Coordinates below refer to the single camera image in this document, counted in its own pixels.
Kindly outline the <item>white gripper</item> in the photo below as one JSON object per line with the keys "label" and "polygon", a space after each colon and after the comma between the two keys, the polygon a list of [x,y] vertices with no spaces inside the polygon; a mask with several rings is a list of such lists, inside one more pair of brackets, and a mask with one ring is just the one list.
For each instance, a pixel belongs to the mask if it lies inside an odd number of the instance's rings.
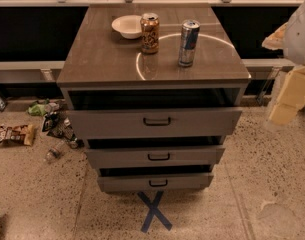
{"label": "white gripper", "polygon": [[283,49],[284,57],[295,66],[285,76],[268,120],[275,125],[291,122],[305,106],[305,0],[284,23],[262,42],[269,50]]}

